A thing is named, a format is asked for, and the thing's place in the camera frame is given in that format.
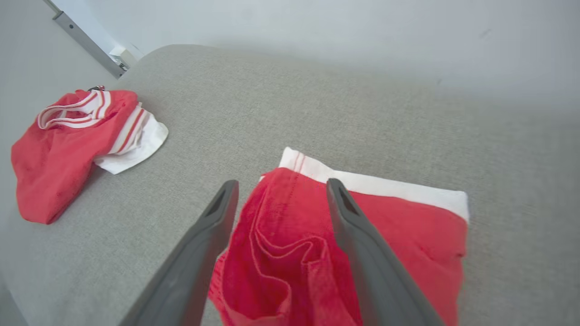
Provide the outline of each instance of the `gray fabric surface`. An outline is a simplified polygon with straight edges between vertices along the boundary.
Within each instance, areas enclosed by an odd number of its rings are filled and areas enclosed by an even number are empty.
[[[27,326],[2,277],[0,277],[0,325]]]
[[[117,176],[96,169],[55,224],[16,210],[3,221],[1,272],[31,326],[115,325],[221,183],[240,181],[241,207],[285,146],[467,192],[462,325],[580,323],[578,121],[193,45],[147,55],[116,88],[137,92],[169,137]],[[204,323],[219,324],[210,310]]]

